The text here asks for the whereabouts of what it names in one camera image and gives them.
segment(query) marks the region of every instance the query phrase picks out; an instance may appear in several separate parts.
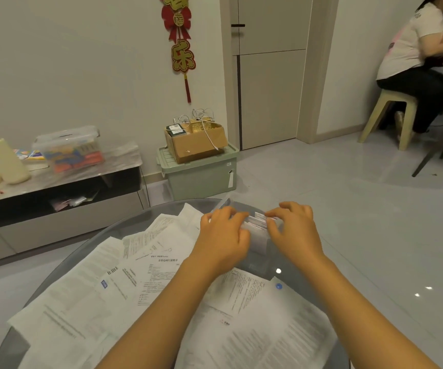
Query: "red bow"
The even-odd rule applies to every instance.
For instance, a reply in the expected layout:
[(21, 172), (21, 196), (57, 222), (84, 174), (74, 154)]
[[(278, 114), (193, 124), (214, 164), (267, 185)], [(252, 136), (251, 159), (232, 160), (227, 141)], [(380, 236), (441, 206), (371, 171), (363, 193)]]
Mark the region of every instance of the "red bow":
[(165, 28), (170, 30), (169, 40), (177, 43), (177, 31), (179, 31), (179, 38), (181, 33), (184, 40), (191, 38), (187, 30), (191, 26), (192, 17), (189, 8), (183, 8), (175, 13), (170, 6), (165, 5), (161, 11), (161, 17), (165, 19)]

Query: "green storage box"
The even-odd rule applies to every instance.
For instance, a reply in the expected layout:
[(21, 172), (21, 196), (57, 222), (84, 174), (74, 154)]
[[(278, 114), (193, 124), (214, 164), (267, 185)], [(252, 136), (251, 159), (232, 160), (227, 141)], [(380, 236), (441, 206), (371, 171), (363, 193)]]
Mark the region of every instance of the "green storage box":
[(157, 163), (174, 200), (206, 198), (237, 188), (239, 150), (230, 143), (223, 150), (223, 154), (178, 164), (167, 147), (158, 149)]

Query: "door frame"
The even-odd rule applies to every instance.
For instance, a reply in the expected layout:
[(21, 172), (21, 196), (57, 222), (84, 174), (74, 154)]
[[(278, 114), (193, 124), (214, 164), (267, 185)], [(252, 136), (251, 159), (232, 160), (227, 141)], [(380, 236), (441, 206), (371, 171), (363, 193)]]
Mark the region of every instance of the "door frame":
[[(308, 32), (300, 115), (297, 139), (312, 144), (318, 142), (319, 121), (327, 66), (334, 35), (339, 0), (312, 0), (311, 22)], [(225, 97), (228, 140), (240, 148), (238, 111), (235, 109), (235, 91), (232, 71), (232, 29), (230, 24), (230, 0), (220, 0), (221, 41), (225, 75)]]

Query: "white wall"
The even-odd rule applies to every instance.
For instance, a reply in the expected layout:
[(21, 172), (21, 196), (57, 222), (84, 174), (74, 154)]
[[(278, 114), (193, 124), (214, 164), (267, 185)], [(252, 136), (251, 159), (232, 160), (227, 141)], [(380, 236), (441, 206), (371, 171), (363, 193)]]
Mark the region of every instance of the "white wall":
[[(219, 0), (190, 8), (192, 106), (226, 126)], [(30, 148), (37, 135), (93, 124), (104, 144), (138, 142), (145, 173), (158, 171), (163, 128), (191, 111), (161, 9), (160, 0), (0, 0), (0, 137)]]
[(317, 134), (364, 124), (392, 38), (423, 0), (339, 0)]

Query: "cardboard box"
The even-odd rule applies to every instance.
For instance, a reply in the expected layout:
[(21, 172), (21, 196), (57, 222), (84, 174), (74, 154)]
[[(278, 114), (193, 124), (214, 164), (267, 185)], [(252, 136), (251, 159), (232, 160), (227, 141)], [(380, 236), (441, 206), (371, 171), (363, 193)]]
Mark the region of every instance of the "cardboard box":
[(167, 130), (164, 129), (167, 147), (170, 154), (175, 156), (177, 163), (188, 163), (223, 152), (221, 149), (228, 146), (225, 130), (221, 125), (216, 123), (212, 123), (210, 126), (212, 129), (207, 129), (206, 132), (210, 136), (213, 144), (220, 150), (216, 150), (213, 147), (204, 131), (193, 132), (192, 124), (183, 124), (182, 127), (188, 131), (188, 133), (174, 137), (170, 136)]

